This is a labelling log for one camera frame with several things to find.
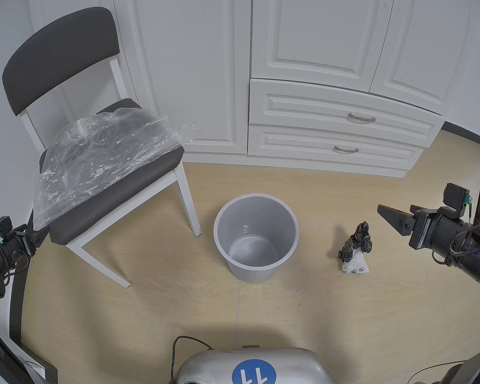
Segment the metal handle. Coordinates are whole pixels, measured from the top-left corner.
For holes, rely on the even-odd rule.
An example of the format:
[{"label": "metal handle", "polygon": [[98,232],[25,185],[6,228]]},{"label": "metal handle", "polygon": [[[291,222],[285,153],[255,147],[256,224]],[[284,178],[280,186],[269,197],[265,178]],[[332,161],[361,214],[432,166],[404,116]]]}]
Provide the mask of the metal handle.
[{"label": "metal handle", "polygon": [[375,120],[377,120],[375,117],[372,117],[372,118],[368,119],[366,117],[355,116],[352,113],[349,113],[348,117],[350,117],[351,119],[360,120],[360,121],[364,121],[364,122],[367,122],[367,123],[373,123]]},{"label": "metal handle", "polygon": [[340,151],[340,152],[346,152],[346,153],[357,153],[359,151],[358,148],[355,148],[355,149],[343,149],[343,148],[339,148],[338,146],[334,146],[333,149],[337,150],[337,151]]}]

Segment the white drawer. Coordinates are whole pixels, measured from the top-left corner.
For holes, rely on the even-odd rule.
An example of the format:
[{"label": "white drawer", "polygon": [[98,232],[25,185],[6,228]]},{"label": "white drawer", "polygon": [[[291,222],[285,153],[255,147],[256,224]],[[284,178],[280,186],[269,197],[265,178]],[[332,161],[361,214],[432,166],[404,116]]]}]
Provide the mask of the white drawer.
[{"label": "white drawer", "polygon": [[429,147],[444,119],[421,108],[362,92],[251,79],[249,123],[346,132]]},{"label": "white drawer", "polygon": [[409,170],[422,147],[332,131],[250,124],[248,154]]}]

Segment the chair leg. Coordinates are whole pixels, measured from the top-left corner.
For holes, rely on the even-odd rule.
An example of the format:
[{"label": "chair leg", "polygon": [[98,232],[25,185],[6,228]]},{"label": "chair leg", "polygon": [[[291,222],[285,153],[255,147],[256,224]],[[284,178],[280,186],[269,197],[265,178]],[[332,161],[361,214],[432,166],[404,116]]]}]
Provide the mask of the chair leg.
[{"label": "chair leg", "polygon": [[188,187],[187,177],[185,176],[185,170],[183,169],[183,163],[180,161],[180,164],[174,169],[175,175],[177,176],[177,187],[180,191],[181,202],[185,213],[187,214],[188,222],[195,236],[200,236],[202,230],[200,228],[200,223],[198,222],[197,213],[195,212],[195,206],[193,205],[192,195],[190,194],[190,188]]},{"label": "chair leg", "polygon": [[77,256],[80,256],[84,259],[87,263],[89,263],[93,268],[97,269],[105,276],[110,277],[113,281],[119,283],[121,286],[128,288],[131,283],[118,272],[112,271],[110,268],[103,265],[100,261],[98,261],[95,257],[89,254],[86,250],[84,250],[80,245],[78,245],[75,240],[70,241],[67,244],[67,248],[69,248],[73,253]]}]

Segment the blue circle logo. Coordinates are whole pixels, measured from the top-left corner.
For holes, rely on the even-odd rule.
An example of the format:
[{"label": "blue circle logo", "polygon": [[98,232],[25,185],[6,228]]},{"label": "blue circle logo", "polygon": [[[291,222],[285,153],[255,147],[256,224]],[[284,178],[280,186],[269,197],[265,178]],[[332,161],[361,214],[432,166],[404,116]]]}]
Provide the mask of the blue circle logo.
[{"label": "blue circle logo", "polygon": [[233,384],[275,384],[275,381],[272,365],[258,359],[242,361],[232,373]]}]

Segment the trash can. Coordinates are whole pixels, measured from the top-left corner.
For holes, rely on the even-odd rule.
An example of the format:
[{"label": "trash can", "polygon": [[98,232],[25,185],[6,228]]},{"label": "trash can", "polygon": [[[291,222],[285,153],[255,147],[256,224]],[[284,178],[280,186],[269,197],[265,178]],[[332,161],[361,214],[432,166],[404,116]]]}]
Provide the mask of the trash can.
[{"label": "trash can", "polygon": [[224,205],[215,219],[214,239],[230,271],[241,280],[258,283],[293,254],[299,225],[283,201],[252,193]]}]

